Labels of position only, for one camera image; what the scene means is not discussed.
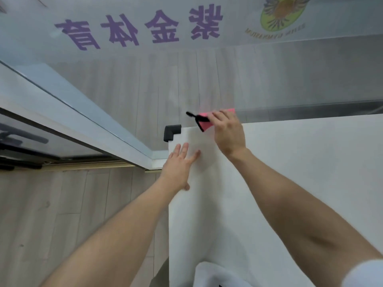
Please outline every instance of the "yellow oval logo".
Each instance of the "yellow oval logo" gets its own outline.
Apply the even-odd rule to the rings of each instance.
[[[279,31],[293,24],[310,0],[266,0],[261,25],[267,31]]]

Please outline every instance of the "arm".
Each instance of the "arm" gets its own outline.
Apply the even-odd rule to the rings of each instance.
[[[42,287],[130,286],[139,270],[162,210],[175,194],[188,190],[196,152],[185,159],[188,144],[175,147],[160,178],[89,237],[56,269]]]
[[[338,287],[356,265],[383,256],[340,215],[246,148],[243,127],[225,110],[208,117],[215,141],[245,179],[261,212],[299,268],[318,287]]]

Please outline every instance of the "wooden floor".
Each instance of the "wooden floor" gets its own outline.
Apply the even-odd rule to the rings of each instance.
[[[261,109],[240,118],[264,122],[274,120],[268,108],[381,99],[382,47],[376,35],[50,66],[149,148],[163,150],[165,125],[195,126],[186,111]]]
[[[137,167],[0,174],[0,282],[35,287],[159,174]],[[133,287],[148,287],[169,256],[167,210]]]

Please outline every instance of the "white shirt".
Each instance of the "white shirt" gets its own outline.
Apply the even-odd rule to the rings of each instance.
[[[252,287],[233,272],[209,262],[195,268],[193,287]],[[370,260],[354,267],[341,287],[383,287],[383,260]]]

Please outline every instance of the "forearm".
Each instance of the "forearm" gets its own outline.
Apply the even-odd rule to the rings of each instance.
[[[161,178],[80,246],[43,287],[130,286],[175,192]]]
[[[242,149],[229,158],[263,215],[317,286],[339,286],[358,263],[382,258],[339,214]]]

